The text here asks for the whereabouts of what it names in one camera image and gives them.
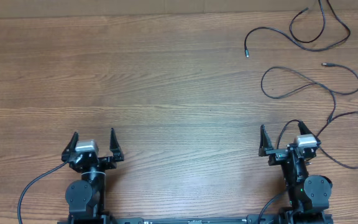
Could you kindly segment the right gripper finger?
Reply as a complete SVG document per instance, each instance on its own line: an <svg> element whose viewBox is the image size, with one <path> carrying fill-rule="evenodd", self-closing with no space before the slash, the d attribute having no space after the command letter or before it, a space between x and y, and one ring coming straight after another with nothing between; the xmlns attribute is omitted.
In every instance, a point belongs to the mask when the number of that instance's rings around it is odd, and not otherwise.
<svg viewBox="0 0 358 224"><path fill-rule="evenodd" d="M259 146L259 156L264 157L270 154L270 151L274 150L270 137L268 136L265 126L260 126L260 146Z"/></svg>
<svg viewBox="0 0 358 224"><path fill-rule="evenodd" d="M312 132L308 129L303 121L298 122L298 128L301 135L312 134Z"/></svg>

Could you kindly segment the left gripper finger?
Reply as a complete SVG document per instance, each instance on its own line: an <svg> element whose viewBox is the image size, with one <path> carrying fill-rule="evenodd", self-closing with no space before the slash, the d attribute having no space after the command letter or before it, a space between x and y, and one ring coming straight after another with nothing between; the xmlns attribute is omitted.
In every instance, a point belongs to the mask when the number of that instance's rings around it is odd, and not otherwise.
<svg viewBox="0 0 358 224"><path fill-rule="evenodd" d="M114 128L111 128L109 150L112 152L115 161L124 161L124 153L117 141Z"/></svg>
<svg viewBox="0 0 358 224"><path fill-rule="evenodd" d="M77 142L78 142L78 133L74 132L71 137L70 142L68 143L68 145L66 146L66 148L64 148L64 150L62 152L61 160L63 162L68 162L70 159L70 156L75 153L75 147L76 147Z"/></svg>

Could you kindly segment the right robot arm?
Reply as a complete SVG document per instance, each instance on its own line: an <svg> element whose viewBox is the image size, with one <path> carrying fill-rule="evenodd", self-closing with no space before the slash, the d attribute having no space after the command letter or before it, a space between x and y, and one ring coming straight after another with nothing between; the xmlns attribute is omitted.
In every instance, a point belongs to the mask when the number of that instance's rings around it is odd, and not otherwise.
<svg viewBox="0 0 358 224"><path fill-rule="evenodd" d="M260 127L259 156L268 157L270 166L280 166L290 199L289 207L282 207L276 215L265 215L269 205L283 194L272 198L261 210L258 223L332 223L331 215L324 211L329 208L333 184L322 175L309 175L306 161L316 157L321 141L304 124L298 122L300 134L286 148L275 149L266 132Z"/></svg>

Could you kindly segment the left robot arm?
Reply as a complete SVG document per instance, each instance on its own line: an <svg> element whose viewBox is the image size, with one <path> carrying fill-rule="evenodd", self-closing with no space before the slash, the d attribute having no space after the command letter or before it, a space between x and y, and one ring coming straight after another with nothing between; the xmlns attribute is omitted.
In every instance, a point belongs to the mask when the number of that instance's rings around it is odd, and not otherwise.
<svg viewBox="0 0 358 224"><path fill-rule="evenodd" d="M65 200L69 206L67 223L116 223L113 215L105 210L106 171L115 169L124 160L124 153L111 129L109 150L111 156L98 156L99 148L94 139L80 141L75 132L62 152L62 161L81 174L66 189Z"/></svg>

